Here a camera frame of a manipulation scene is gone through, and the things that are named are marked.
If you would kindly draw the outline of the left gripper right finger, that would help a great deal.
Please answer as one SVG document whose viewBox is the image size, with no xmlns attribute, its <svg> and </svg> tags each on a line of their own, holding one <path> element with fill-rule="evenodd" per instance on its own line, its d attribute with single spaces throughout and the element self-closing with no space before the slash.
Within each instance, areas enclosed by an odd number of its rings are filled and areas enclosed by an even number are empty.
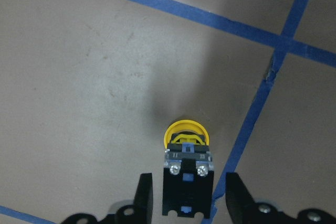
<svg viewBox="0 0 336 224">
<path fill-rule="evenodd" d="M 225 202 L 232 223 L 335 223 L 335 216 L 317 208 L 294 218 L 267 202 L 256 202 L 238 173 L 226 174 Z"/>
</svg>

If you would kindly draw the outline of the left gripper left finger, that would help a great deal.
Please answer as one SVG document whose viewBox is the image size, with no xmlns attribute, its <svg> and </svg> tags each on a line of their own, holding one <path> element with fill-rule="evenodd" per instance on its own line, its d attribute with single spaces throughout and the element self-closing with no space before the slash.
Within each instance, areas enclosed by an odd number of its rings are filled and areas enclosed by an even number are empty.
<svg viewBox="0 0 336 224">
<path fill-rule="evenodd" d="M 67 217 L 62 223 L 151 223 L 153 212 L 153 179 L 151 173 L 140 175 L 133 202 L 124 204 L 102 220 L 86 213 Z"/>
</svg>

